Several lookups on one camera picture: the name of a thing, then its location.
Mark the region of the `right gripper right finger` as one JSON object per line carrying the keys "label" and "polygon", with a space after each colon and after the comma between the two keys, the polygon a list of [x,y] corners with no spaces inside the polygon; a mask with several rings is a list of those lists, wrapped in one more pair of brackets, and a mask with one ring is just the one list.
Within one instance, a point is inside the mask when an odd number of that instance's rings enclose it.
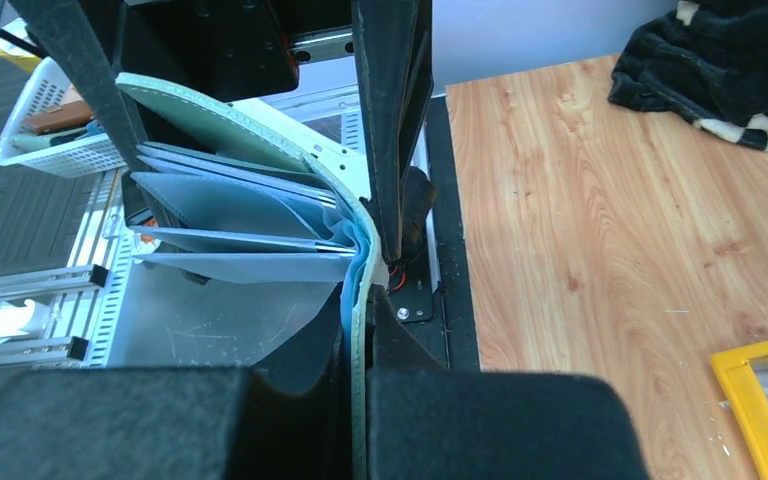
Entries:
{"label": "right gripper right finger", "polygon": [[369,293],[371,479],[644,479],[626,406],[586,375],[453,371]]}

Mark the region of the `green leather card holder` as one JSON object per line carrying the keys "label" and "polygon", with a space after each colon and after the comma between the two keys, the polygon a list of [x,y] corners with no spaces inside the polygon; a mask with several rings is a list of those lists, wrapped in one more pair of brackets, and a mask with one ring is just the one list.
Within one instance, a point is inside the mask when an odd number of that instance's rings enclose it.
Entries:
{"label": "green leather card holder", "polygon": [[387,280],[381,241],[361,203],[367,178],[342,172],[354,152],[258,99],[242,109],[188,87],[120,73],[116,86],[201,144],[146,141],[137,185],[176,220],[144,234],[167,245],[142,260],[214,280],[322,283],[341,289],[350,378],[352,465],[367,477],[366,321],[371,291]]}

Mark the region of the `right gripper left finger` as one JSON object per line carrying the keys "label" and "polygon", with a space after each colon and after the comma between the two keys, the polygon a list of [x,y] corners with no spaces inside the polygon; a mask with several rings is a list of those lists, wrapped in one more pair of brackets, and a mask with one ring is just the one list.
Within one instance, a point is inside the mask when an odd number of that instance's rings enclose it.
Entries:
{"label": "right gripper left finger", "polygon": [[128,300],[122,368],[0,391],[0,479],[347,479],[341,286],[212,282]]}

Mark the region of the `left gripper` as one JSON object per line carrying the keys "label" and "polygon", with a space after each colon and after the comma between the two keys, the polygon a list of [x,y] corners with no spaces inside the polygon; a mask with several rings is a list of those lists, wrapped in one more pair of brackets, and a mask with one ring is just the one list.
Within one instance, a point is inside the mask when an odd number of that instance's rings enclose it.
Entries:
{"label": "left gripper", "polygon": [[221,101],[292,91],[306,36],[351,23],[371,188],[369,211],[388,263],[402,256],[407,168],[434,89],[433,2],[13,1],[90,105],[129,170],[146,141],[198,149],[190,135],[116,85],[124,71],[168,80]]}

